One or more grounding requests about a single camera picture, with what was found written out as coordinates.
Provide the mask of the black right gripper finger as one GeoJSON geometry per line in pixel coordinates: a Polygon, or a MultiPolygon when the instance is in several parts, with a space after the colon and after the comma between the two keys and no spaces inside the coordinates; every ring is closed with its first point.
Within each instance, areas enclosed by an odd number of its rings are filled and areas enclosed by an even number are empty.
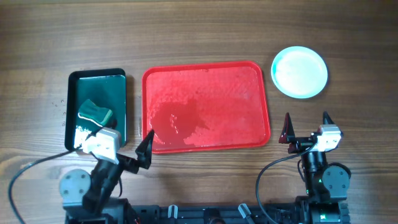
{"type": "Polygon", "coordinates": [[[324,125],[332,125],[332,124],[335,124],[334,122],[333,122],[333,120],[330,118],[330,116],[329,116],[329,114],[326,112],[326,111],[324,111],[323,112],[323,119],[322,119],[322,121],[323,121],[323,124],[324,125]]]}
{"type": "Polygon", "coordinates": [[[285,114],[284,126],[282,128],[282,132],[280,134],[279,143],[280,144],[290,144],[295,142],[295,132],[292,124],[292,120],[290,118],[290,114],[285,114]]]}

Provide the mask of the green yellow sponge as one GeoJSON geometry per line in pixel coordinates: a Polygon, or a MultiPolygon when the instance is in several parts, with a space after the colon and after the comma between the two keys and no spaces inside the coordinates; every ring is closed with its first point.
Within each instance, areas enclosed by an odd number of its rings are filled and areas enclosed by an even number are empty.
{"type": "Polygon", "coordinates": [[[112,116],[113,111],[111,109],[99,107],[90,99],[85,100],[78,110],[79,118],[91,121],[100,127],[106,126],[112,116]]]}

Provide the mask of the white plate top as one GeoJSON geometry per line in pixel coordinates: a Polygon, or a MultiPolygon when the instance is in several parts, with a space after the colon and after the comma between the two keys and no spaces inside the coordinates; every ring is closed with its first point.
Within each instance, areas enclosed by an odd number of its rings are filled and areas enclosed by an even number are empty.
{"type": "Polygon", "coordinates": [[[296,99],[307,99],[319,94],[328,82],[324,59],[314,50],[291,46],[274,57],[270,68],[275,87],[296,99]]]}

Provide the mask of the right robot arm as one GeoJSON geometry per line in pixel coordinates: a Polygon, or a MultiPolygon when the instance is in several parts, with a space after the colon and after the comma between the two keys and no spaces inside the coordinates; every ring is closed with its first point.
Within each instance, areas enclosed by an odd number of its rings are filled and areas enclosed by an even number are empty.
{"type": "Polygon", "coordinates": [[[338,162],[327,162],[326,154],[338,147],[341,129],[328,113],[322,124],[309,137],[297,137],[290,115],[285,115],[279,138],[288,144],[289,154],[299,154],[302,177],[307,194],[295,199],[299,223],[350,223],[348,205],[344,203],[351,180],[351,171],[338,162]]]}

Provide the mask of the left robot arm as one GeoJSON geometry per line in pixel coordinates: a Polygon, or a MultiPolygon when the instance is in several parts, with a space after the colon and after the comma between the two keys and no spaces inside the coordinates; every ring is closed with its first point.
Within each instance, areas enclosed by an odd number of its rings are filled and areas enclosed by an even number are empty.
{"type": "Polygon", "coordinates": [[[82,144],[83,151],[98,158],[95,168],[67,172],[59,190],[66,211],[66,223],[140,223],[141,219],[126,198],[112,198],[115,186],[124,171],[138,173],[152,162],[152,129],[135,152],[136,158],[118,153],[121,143],[119,131],[102,127],[90,133],[82,144]]]}

